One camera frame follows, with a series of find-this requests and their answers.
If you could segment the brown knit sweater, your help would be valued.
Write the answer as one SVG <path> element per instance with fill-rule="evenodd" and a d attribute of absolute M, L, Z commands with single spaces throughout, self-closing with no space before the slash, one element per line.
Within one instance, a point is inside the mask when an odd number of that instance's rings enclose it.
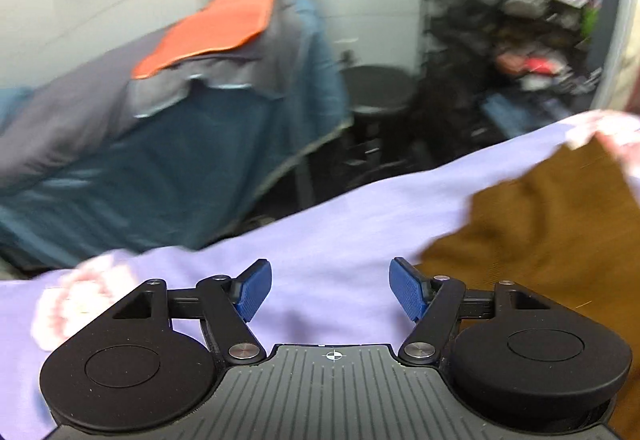
<path fill-rule="evenodd" d="M 471 288 L 518 282 L 639 349 L 639 204 L 598 140 L 474 194 L 465 225 L 428 245 L 419 269 Z"/>

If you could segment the round black stool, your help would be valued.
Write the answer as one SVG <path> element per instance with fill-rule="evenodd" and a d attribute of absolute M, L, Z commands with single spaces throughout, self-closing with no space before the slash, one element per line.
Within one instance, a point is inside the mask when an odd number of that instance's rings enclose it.
<path fill-rule="evenodd" d="M 413 77 L 397 66 L 356 65 L 341 70 L 352 126 L 343 138 L 347 163 L 367 174 L 404 174 L 414 141 Z"/>

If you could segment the black metal storage rack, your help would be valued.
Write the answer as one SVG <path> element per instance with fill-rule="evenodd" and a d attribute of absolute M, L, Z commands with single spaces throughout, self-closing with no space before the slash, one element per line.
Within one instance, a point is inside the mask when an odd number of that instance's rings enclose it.
<path fill-rule="evenodd" d="M 437 163 L 590 108 L 601 0 L 421 0 L 416 116 Z"/>

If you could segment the purple floral bed sheet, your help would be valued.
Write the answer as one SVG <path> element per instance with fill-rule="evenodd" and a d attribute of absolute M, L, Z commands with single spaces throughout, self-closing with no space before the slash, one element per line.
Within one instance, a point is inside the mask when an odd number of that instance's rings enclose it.
<path fill-rule="evenodd" d="M 639 119 L 597 110 L 431 171 L 369 184 L 199 252 L 118 250 L 70 270 L 4 282 L 2 436 L 40 439 L 53 429 L 38 384 L 48 353 L 148 278 L 191 287 L 265 258 L 273 286 L 252 323 L 265 346 L 401 344 L 411 324 L 388 286 L 390 260 L 420 264 L 428 245 L 465 225 L 474 194 L 520 178 L 562 146 L 574 150 L 591 140 L 620 165 L 639 204 Z"/>

